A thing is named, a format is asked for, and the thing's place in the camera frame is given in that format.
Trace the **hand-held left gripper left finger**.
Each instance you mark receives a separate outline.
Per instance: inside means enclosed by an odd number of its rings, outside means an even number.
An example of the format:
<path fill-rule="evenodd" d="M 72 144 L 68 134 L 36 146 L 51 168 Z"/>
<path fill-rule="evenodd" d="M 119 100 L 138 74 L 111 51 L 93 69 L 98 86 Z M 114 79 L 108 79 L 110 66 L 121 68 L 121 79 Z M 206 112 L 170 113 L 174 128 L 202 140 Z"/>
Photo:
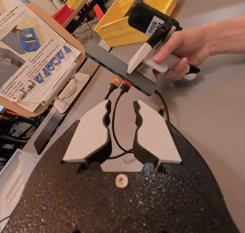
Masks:
<path fill-rule="evenodd" d="M 103 163 L 112 153 L 109 131 L 111 101 L 101 103 L 84 114 L 63 157 L 66 163 Z"/>

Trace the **person's right forearm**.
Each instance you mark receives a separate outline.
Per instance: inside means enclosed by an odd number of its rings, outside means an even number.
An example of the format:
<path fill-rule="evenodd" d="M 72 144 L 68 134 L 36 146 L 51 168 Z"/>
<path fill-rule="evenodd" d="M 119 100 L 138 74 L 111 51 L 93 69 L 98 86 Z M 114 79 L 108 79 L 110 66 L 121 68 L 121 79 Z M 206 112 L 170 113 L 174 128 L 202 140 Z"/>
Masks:
<path fill-rule="evenodd" d="M 245 53 L 245 16 L 213 23 L 209 29 L 211 55 Z"/>

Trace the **instruction sheet on stand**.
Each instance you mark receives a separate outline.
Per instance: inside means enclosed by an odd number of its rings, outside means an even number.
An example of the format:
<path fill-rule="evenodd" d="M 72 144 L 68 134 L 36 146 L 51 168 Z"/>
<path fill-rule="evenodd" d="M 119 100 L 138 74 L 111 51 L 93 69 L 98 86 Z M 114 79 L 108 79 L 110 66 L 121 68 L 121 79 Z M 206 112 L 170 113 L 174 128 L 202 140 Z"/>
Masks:
<path fill-rule="evenodd" d="M 23 107 L 17 105 L 16 103 L 13 103 L 3 97 L 0 97 L 0 105 L 22 116 L 38 116 L 48 108 L 51 102 L 57 97 L 58 93 L 63 89 L 65 84 L 70 80 L 73 81 L 72 83 L 75 86 L 75 90 L 68 97 L 62 100 L 57 100 L 58 102 L 60 102 L 60 106 L 64 105 L 64 108 L 58 108 L 58 111 L 60 113 L 64 113 L 90 79 L 90 76 L 87 74 L 75 73 L 85 59 L 85 49 L 82 46 L 82 44 L 72 36 L 72 34 L 70 34 L 63 26 L 57 23 L 44 9 L 30 3 L 25 5 L 31 11 L 33 11 L 40 19 L 42 19 L 48 26 L 50 26 L 54 31 L 56 31 L 62 37 L 62 39 L 64 39 L 65 42 L 71 44 L 81 53 L 76 59 L 77 63 L 74 63 L 74 66 L 72 66 L 72 68 L 67 73 L 65 73 L 64 76 L 62 76 L 60 81 L 52 89 L 51 94 L 44 100 L 45 103 L 39 104 L 34 112 L 30 112 L 24 109 Z"/>

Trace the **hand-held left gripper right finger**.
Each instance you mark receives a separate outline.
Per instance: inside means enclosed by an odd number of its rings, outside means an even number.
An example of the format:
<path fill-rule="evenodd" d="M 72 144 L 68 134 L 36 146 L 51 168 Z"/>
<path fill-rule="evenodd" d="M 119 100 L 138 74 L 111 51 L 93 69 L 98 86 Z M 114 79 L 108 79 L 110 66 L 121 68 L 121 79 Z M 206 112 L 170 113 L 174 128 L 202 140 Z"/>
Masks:
<path fill-rule="evenodd" d="M 165 119 L 141 100 L 134 101 L 133 107 L 136 114 L 134 157 L 142 164 L 180 164 L 182 159 Z"/>

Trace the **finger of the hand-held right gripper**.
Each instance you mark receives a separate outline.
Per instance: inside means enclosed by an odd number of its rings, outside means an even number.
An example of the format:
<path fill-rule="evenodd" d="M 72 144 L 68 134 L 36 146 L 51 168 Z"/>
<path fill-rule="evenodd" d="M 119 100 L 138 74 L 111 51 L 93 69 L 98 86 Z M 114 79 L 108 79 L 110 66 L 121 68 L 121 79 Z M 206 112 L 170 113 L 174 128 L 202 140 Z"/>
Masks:
<path fill-rule="evenodd" d="M 142 46 L 138 49 L 135 55 L 131 58 L 128 63 L 127 74 L 134 72 L 141 63 L 148 66 L 148 68 L 153 70 L 152 58 L 154 56 L 154 49 L 150 44 L 144 42 Z"/>
<path fill-rule="evenodd" d="M 141 75 L 143 75 L 146 78 L 154 78 L 153 69 L 144 63 L 141 63 L 137 67 L 136 71 L 139 72 Z"/>

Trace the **printed instruction sheet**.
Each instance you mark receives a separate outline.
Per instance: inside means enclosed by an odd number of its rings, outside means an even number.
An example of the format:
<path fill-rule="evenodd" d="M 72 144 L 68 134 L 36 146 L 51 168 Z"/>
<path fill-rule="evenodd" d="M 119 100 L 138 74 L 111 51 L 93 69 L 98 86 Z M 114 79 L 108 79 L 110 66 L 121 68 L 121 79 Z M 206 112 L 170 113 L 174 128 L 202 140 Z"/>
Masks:
<path fill-rule="evenodd" d="M 1 97 L 34 112 L 81 54 L 20 0 L 1 0 Z"/>

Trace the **yellow plastic bin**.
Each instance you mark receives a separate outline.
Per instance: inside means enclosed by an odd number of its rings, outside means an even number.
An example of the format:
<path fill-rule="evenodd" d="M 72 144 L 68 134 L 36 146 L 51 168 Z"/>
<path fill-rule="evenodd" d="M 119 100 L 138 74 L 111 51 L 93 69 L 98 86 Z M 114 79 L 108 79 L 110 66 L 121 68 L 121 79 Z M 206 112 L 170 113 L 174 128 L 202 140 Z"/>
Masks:
<path fill-rule="evenodd" d="M 136 0 L 116 0 L 95 27 L 95 31 L 109 47 L 146 41 L 149 36 L 128 25 L 126 13 Z M 143 0 L 147 5 L 170 16 L 178 0 Z"/>

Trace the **person's right hand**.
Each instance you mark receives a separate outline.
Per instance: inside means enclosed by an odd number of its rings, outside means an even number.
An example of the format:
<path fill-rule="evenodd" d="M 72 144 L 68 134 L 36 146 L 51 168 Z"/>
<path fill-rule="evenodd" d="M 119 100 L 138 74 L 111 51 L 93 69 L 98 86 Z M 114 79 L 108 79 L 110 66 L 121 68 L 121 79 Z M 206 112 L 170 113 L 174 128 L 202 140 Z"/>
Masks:
<path fill-rule="evenodd" d="M 188 65 L 199 66 L 209 56 L 210 49 L 206 38 L 205 26 L 174 32 L 169 40 L 153 57 L 153 61 L 165 61 L 170 54 L 176 55 L 180 61 L 164 74 L 166 79 L 178 81 L 184 78 Z"/>

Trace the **red plastic bin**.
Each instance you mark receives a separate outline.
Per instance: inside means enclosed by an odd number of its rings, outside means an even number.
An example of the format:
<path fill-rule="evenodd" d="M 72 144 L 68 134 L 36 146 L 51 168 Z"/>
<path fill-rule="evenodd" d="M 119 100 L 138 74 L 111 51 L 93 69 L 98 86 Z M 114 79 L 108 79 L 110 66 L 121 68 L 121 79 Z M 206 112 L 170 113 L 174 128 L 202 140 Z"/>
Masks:
<path fill-rule="evenodd" d="M 65 21 L 72 15 L 73 10 L 65 3 L 52 17 L 53 19 L 63 25 Z"/>

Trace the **orange traffic cone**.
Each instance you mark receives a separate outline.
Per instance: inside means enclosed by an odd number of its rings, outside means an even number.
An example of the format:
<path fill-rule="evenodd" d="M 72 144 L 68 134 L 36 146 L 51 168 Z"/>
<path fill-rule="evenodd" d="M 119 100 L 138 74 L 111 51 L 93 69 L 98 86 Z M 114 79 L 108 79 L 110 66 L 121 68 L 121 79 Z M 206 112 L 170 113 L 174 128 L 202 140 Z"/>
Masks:
<path fill-rule="evenodd" d="M 103 11 L 101 10 L 101 8 L 99 7 L 98 4 L 96 4 L 96 5 L 94 6 L 94 11 L 95 11 L 95 13 L 96 13 L 96 15 L 97 15 L 97 17 L 98 17 L 98 20 L 101 21 L 101 19 L 102 19 L 103 16 L 104 16 L 104 13 L 103 13 Z"/>

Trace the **clear plastic bin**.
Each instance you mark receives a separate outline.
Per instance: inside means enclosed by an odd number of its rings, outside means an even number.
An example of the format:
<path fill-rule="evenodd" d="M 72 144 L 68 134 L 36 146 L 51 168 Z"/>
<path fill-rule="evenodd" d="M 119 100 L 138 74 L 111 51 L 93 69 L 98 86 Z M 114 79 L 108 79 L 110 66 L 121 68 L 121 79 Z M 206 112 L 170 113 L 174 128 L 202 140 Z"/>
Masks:
<path fill-rule="evenodd" d="M 16 150 L 0 173 L 0 232 L 10 220 L 25 185 L 41 156 Z"/>

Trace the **grey usb hub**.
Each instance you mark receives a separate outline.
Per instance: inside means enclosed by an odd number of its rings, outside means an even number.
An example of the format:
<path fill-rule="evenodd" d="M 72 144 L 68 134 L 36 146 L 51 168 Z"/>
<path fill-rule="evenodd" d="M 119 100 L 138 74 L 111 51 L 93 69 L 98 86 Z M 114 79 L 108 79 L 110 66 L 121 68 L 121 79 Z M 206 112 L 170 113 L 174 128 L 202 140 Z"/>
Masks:
<path fill-rule="evenodd" d="M 146 96 L 151 96 L 155 93 L 157 85 L 150 79 L 146 78 L 137 71 L 131 74 L 127 73 L 128 65 L 115 57 L 98 44 L 91 42 L 85 49 L 86 57 L 92 59 L 97 64 L 107 69 L 114 75 L 120 75 L 123 80 L 132 84 L 132 86 L 144 93 Z"/>

